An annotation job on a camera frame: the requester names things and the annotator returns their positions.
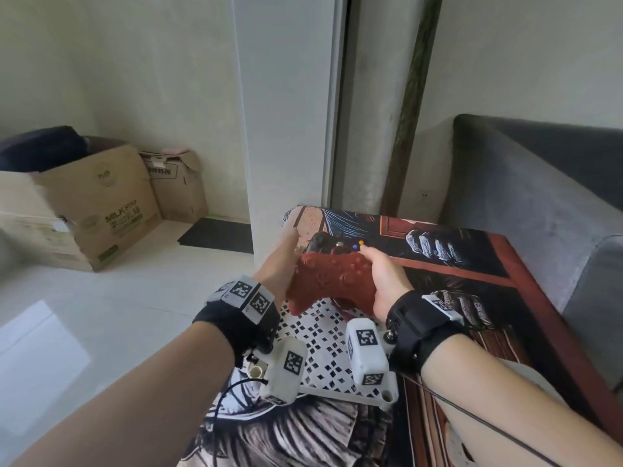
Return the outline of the person's right hand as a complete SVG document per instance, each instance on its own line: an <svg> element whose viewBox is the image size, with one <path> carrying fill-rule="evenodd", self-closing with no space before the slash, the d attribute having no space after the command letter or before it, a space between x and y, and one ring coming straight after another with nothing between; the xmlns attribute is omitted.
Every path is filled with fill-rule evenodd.
<svg viewBox="0 0 623 467"><path fill-rule="evenodd" d="M362 248L373 248L361 245ZM375 318L380 322L385 322L390 309L394 303L406 293L413 291L413 286L408 280L402 266L393 262L393 274L390 276L373 276L373 282L376 287L374 298L373 312Z"/></svg>

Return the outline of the person's left hand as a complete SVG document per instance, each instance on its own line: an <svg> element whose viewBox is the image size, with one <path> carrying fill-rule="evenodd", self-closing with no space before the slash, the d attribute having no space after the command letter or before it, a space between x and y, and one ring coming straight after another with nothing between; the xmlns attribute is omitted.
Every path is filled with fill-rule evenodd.
<svg viewBox="0 0 623 467"><path fill-rule="evenodd" d="M274 304L277 309L280 309L285 302L286 293L292 281L296 262L298 261L297 259L295 264L289 268L282 261L282 234L286 229L296 228L284 227L282 229L274 250L252 276L255 281L261 283L274 296Z"/></svg>

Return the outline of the red game controller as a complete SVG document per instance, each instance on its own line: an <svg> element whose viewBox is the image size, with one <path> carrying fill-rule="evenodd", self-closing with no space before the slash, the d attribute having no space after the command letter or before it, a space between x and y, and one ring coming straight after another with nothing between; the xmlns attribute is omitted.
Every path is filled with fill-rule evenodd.
<svg viewBox="0 0 623 467"><path fill-rule="evenodd" d="M342 311L357 309L373 317L376 286L372 264L363 254L361 238L314 234L295 265L286 293L292 316L300 316L322 299L338 302Z"/></svg>

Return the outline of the person's left forearm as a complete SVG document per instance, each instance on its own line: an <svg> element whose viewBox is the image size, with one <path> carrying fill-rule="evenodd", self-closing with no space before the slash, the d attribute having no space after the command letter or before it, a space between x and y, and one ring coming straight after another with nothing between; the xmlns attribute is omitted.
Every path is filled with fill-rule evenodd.
<svg viewBox="0 0 623 467"><path fill-rule="evenodd" d="M233 368L222 332L194 323L10 467L176 467Z"/></svg>

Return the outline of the person's right forearm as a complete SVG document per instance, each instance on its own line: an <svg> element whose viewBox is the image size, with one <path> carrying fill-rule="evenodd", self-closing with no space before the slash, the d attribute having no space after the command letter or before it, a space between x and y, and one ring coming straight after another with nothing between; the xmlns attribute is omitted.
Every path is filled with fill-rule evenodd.
<svg viewBox="0 0 623 467"><path fill-rule="evenodd" d="M617 442L464 335L438 345L421 377L430 390L560 467L623 467ZM548 467L453 406L443 401L440 406L479 467Z"/></svg>

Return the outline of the black floor mat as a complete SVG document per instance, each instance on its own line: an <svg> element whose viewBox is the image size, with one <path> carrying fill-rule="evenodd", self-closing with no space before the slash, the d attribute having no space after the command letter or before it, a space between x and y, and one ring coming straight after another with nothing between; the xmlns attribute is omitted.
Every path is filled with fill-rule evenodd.
<svg viewBox="0 0 623 467"><path fill-rule="evenodd" d="M183 246L253 254L251 226L230 220L200 218L177 242Z"/></svg>

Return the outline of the black right wrist band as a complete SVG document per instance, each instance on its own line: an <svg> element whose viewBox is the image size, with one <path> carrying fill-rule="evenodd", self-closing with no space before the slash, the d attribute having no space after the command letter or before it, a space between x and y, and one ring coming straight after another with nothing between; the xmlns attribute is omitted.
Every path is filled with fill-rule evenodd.
<svg viewBox="0 0 623 467"><path fill-rule="evenodd" d="M463 317L434 295L415 290L391 306L385 325L394 335L389 369L402 375L420 374L434 350L456 335L470 337Z"/></svg>

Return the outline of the black wrist band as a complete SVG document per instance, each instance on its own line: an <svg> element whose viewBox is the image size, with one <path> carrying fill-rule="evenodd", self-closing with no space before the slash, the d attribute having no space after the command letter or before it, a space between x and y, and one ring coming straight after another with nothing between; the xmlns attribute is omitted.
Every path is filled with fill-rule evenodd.
<svg viewBox="0 0 623 467"><path fill-rule="evenodd" d="M250 276L241 275L210 295L192 323L214 325L228 340L235 366L240 367L249 351L272 352L280 320L273 293Z"/></svg>
<svg viewBox="0 0 623 467"><path fill-rule="evenodd" d="M456 335L470 337L463 317L434 295L415 290L391 306L385 325L394 335L389 369L402 375L420 374L434 350Z"/></svg>

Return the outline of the black left wrist band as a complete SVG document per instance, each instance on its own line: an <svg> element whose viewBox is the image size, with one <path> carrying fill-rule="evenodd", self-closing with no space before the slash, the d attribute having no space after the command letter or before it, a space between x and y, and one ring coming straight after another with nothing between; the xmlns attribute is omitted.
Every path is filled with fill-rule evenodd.
<svg viewBox="0 0 623 467"><path fill-rule="evenodd" d="M214 325L228 340L235 366L240 367L249 351L272 352L280 320L273 293L250 276L241 275L210 295L192 323Z"/></svg>

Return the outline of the printed picture table cover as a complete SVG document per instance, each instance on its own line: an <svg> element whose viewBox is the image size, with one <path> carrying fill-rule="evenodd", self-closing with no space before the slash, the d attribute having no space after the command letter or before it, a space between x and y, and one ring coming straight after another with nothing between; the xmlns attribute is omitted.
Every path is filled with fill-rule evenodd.
<svg viewBox="0 0 623 467"><path fill-rule="evenodd" d="M361 238L400 263L419 294L465 318L471 337L623 445L623 408L580 351L508 240L352 211L300 205L284 216L307 247L317 232ZM286 407L260 399L258 383L213 406L177 467L456 467L473 465L437 402L397 377L399 399L378 407L301 394Z"/></svg>

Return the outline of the white patterned tray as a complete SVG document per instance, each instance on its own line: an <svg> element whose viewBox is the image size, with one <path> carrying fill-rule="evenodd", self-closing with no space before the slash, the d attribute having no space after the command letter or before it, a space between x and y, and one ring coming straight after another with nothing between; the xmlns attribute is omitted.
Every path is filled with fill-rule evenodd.
<svg viewBox="0 0 623 467"><path fill-rule="evenodd" d="M347 321L331 300L315 302L300 316L293 316L284 304L280 315L276 339L296 337L307 345L301 394L361 403L384 411L398 401L394 373L383 376L379 385L355 384L348 358Z"/></svg>

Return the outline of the small cardboard box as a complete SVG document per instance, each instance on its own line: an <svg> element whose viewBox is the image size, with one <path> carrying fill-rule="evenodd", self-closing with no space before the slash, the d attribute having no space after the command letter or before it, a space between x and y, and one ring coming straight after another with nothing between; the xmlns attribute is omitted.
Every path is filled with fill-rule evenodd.
<svg viewBox="0 0 623 467"><path fill-rule="evenodd" d="M140 156L164 220L194 224L208 215L202 165L193 150L181 156L142 150Z"/></svg>

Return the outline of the white door panel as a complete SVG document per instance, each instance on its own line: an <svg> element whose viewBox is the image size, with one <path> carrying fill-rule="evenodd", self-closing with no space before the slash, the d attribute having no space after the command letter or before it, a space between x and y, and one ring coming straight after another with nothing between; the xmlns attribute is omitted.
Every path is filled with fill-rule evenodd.
<svg viewBox="0 0 623 467"><path fill-rule="evenodd" d="M284 213L326 207L347 0L230 0L255 262Z"/></svg>

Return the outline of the grey sofa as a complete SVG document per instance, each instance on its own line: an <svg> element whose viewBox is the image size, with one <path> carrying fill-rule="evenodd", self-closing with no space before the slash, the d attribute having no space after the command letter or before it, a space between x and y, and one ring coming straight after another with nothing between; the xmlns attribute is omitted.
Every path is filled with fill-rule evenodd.
<svg viewBox="0 0 623 467"><path fill-rule="evenodd" d="M506 236L623 397L623 127L456 116L441 221Z"/></svg>

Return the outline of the large cardboard box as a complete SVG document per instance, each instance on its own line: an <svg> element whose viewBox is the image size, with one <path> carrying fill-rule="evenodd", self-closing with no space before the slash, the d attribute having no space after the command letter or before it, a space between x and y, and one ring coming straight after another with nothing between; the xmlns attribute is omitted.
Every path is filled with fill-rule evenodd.
<svg viewBox="0 0 623 467"><path fill-rule="evenodd" d="M0 230L37 263L97 272L163 220L137 147L87 142L89 156L60 167L0 171Z"/></svg>

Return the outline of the dark cloth bundle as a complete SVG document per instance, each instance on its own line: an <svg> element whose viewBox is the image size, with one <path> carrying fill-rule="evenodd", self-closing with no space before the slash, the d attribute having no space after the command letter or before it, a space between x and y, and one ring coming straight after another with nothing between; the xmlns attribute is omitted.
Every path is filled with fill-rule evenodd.
<svg viewBox="0 0 623 467"><path fill-rule="evenodd" d="M71 126L55 126L0 140L0 171L46 172L89 156L88 141Z"/></svg>

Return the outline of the dark wooden post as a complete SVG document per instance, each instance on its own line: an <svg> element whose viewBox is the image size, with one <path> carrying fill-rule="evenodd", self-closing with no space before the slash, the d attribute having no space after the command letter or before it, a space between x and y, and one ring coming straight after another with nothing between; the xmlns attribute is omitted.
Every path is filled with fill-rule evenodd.
<svg viewBox="0 0 623 467"><path fill-rule="evenodd" d="M379 209L382 215L389 217L397 217L406 182L442 2L443 0L423 2Z"/></svg>

